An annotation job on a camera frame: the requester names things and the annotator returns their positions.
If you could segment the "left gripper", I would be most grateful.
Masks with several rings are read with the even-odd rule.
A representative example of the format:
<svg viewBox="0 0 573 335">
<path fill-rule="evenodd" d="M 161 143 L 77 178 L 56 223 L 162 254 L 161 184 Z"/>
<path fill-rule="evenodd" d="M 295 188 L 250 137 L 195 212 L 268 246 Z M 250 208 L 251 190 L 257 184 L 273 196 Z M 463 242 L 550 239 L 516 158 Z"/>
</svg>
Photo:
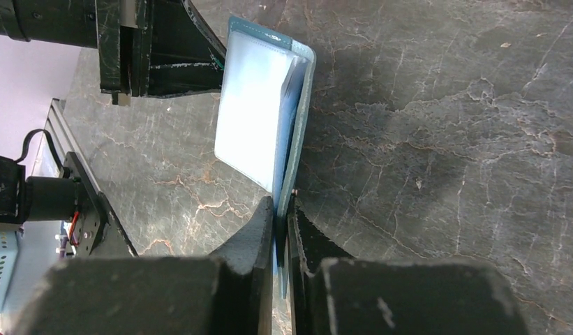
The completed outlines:
<svg viewBox="0 0 573 335">
<path fill-rule="evenodd" d="M 153 33 L 151 1 L 95 7 L 100 89 L 112 104 L 221 90 L 226 47 L 192 1 L 155 1 Z"/>
</svg>

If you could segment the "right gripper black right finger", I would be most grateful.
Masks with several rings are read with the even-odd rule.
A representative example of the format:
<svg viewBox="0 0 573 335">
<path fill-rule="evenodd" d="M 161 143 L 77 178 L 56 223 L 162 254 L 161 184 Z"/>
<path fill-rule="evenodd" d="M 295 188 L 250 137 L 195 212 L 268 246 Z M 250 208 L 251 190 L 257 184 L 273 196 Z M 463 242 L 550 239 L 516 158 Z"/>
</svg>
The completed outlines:
<svg viewBox="0 0 573 335">
<path fill-rule="evenodd" d="M 466 258 L 355 258 L 296 197 L 285 212 L 294 334 L 527 334 L 505 277 Z"/>
</svg>

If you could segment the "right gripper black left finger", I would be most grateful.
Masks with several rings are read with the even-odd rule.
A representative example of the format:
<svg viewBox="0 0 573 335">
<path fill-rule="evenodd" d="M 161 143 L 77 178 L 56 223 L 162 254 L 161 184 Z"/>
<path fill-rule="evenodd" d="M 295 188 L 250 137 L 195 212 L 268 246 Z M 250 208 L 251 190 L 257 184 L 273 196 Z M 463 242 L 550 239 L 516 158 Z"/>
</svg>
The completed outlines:
<svg viewBox="0 0 573 335">
<path fill-rule="evenodd" d="M 23 308 L 14 334 L 270 334 L 273 213 L 251 219 L 202 257 L 58 262 Z"/>
</svg>

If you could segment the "blue card holder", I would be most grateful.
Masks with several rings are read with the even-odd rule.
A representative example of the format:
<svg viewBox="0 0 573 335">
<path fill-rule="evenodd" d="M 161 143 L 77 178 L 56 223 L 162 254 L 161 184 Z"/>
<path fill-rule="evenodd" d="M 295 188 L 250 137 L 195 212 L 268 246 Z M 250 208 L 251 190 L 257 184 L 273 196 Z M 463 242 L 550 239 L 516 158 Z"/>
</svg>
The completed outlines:
<svg viewBox="0 0 573 335">
<path fill-rule="evenodd" d="M 288 292 L 286 216 L 295 189 L 317 57 L 298 40 L 228 21 L 214 153 L 271 194 L 281 296 Z"/>
</svg>

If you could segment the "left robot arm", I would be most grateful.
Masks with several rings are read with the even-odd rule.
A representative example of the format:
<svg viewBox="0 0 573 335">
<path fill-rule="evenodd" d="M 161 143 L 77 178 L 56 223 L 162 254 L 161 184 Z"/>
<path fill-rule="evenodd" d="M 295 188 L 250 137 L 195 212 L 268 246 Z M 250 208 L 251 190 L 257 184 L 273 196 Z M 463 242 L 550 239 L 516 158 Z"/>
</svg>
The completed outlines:
<svg viewBox="0 0 573 335">
<path fill-rule="evenodd" d="M 115 105 L 217 92 L 223 81 L 226 48 L 191 1 L 0 0 L 0 35 L 97 50 Z"/>
</svg>

